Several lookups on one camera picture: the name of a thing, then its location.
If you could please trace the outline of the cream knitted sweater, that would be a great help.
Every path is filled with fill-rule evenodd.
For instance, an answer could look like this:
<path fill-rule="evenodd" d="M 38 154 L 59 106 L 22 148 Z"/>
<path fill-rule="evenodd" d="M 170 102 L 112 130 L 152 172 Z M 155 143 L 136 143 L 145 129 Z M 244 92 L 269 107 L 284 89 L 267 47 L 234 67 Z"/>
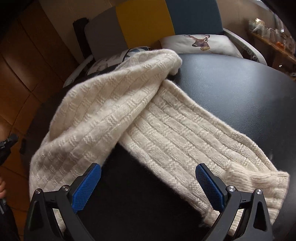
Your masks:
<path fill-rule="evenodd" d="M 31 159 L 30 192 L 71 184 L 91 163 L 104 164 L 120 144 L 199 211 L 208 225 L 218 212 L 195 178 L 200 163 L 241 191 L 260 188 L 274 222 L 289 174 L 278 171 L 249 137 L 167 79 L 181 65 L 172 50 L 139 52 L 114 71 L 69 90 Z"/>

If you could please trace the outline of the tricolour sofa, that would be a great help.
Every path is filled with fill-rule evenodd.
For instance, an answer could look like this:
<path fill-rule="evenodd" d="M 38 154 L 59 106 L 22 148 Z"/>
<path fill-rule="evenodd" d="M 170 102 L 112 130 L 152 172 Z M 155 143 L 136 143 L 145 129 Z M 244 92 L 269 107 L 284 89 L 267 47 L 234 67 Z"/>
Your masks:
<path fill-rule="evenodd" d="M 174 35 L 224 35 L 253 61 L 266 64 L 256 48 L 222 27 L 217 1 L 125 1 L 92 20 L 74 21 L 73 28 L 85 60 L 65 86 L 74 82 L 92 60 L 130 48 L 157 46 L 160 39 Z"/>

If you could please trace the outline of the geometric pattern pillow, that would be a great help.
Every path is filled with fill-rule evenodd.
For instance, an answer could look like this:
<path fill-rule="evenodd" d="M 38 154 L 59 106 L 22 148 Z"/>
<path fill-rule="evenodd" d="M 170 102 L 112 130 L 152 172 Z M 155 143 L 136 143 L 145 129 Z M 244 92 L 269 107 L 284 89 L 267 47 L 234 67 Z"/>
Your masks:
<path fill-rule="evenodd" d="M 130 48 L 127 49 L 119 54 L 115 54 L 113 56 L 109 56 L 106 58 L 102 58 L 97 60 L 91 68 L 88 70 L 87 75 L 97 73 L 97 72 L 102 72 L 106 70 L 107 68 L 116 66 L 127 60 L 128 58 L 132 57 L 134 54 L 137 54 L 139 52 L 143 51 L 149 51 L 150 47 L 148 46 L 141 46 L 137 48 Z"/>

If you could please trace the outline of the wooden side table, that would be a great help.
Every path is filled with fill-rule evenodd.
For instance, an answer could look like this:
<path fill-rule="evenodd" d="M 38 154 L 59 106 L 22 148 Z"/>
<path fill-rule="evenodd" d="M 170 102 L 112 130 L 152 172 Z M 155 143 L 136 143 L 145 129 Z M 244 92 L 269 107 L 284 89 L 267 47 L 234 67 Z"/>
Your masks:
<path fill-rule="evenodd" d="M 258 18 L 248 21 L 247 35 L 250 43 L 263 51 L 268 66 L 295 81 L 295 40 L 291 36 L 266 27 Z"/>

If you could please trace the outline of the deer print pillow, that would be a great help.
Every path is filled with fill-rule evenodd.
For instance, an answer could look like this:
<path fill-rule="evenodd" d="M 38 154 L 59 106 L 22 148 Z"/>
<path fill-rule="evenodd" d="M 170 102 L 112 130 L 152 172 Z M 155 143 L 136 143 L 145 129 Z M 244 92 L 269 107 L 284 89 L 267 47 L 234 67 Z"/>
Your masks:
<path fill-rule="evenodd" d="M 236 46 L 224 35 L 174 35 L 160 39 L 163 49 L 177 54 L 217 54 L 243 58 Z"/>

